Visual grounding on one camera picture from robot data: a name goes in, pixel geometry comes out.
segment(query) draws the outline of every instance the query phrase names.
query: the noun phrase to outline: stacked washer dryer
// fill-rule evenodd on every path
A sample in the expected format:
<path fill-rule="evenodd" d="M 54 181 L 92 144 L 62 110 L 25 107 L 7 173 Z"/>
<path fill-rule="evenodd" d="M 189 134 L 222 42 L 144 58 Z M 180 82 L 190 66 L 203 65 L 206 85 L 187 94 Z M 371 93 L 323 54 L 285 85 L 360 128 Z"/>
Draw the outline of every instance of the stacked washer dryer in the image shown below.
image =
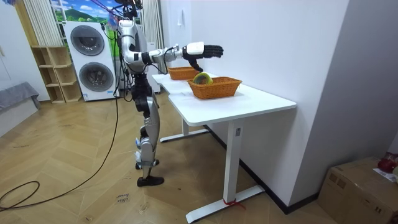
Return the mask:
<path fill-rule="evenodd" d="M 85 101 L 114 98 L 114 74 L 108 38 L 97 22 L 66 22 L 63 26 Z"/>

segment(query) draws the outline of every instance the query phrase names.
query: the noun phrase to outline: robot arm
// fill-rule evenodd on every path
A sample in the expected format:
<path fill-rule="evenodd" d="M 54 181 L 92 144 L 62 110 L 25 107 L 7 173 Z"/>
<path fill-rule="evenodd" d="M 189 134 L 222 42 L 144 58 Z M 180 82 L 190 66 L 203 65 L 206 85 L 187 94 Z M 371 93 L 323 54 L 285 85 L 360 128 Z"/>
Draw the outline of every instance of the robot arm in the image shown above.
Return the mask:
<path fill-rule="evenodd" d="M 139 43 L 139 41 L 145 39 L 145 37 L 139 38 L 140 34 L 137 33 L 141 32 L 141 30 L 137 29 L 133 21 L 121 20 L 119 22 L 119 27 L 121 31 L 121 47 L 124 61 L 137 71 L 143 70 L 145 65 L 150 65 L 152 63 L 162 65 L 164 62 L 171 62 L 178 58 L 184 58 L 189 61 L 194 69 L 202 72 L 203 69 L 198 66 L 197 59 L 221 57 L 223 55 L 222 47 L 205 45 L 203 42 L 191 43 L 182 49 L 176 45 L 169 49 L 164 48 L 146 52 L 146 50 L 139 49 L 139 46 L 143 45 Z"/>

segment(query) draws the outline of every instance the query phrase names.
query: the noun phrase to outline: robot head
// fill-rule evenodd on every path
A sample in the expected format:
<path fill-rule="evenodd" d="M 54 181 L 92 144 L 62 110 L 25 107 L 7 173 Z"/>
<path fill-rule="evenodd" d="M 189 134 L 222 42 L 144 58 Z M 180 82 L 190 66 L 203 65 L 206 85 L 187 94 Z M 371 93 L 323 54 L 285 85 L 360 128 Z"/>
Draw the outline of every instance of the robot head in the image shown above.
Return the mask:
<path fill-rule="evenodd" d="M 124 17 L 132 19 L 138 17 L 137 9 L 142 9 L 141 0 L 115 0 L 123 6 Z"/>

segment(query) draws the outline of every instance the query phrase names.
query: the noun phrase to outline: baseboard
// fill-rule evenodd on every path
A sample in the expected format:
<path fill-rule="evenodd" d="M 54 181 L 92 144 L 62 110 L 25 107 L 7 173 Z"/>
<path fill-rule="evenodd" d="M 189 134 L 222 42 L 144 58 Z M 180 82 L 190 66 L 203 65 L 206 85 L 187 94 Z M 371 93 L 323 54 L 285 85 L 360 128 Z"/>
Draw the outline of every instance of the baseboard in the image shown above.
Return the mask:
<path fill-rule="evenodd" d="M 209 130 L 210 134 L 218 141 L 218 143 L 226 150 L 226 144 L 223 142 L 223 140 L 220 139 L 220 137 L 217 136 L 216 133 L 214 133 L 209 126 L 204 125 L 204 127 Z M 316 200 L 318 198 L 318 194 L 316 193 L 314 195 L 311 195 L 299 202 L 294 203 L 293 205 L 286 206 L 285 203 L 258 177 L 253 170 L 251 170 L 248 165 L 246 165 L 241 159 L 239 160 L 239 165 L 253 178 L 254 181 L 257 182 L 258 185 L 260 185 L 262 188 L 266 190 L 267 195 L 275 202 L 276 205 L 286 214 L 288 215 L 289 213 L 292 213 L 293 211 L 303 207 L 304 205 L 309 204 L 310 202 Z"/>

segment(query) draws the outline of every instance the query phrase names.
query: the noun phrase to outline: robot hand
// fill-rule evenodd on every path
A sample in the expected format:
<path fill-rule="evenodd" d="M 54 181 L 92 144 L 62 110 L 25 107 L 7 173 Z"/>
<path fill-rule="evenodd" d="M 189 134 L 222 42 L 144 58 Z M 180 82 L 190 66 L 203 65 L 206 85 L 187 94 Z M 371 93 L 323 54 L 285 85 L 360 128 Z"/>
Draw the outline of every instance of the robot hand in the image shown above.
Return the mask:
<path fill-rule="evenodd" d="M 199 72 L 203 69 L 199 67 L 197 59 L 201 58 L 220 58 L 224 49 L 218 45 L 205 45 L 203 42 L 191 43 L 182 48 L 182 57 L 188 60 L 189 64 Z"/>

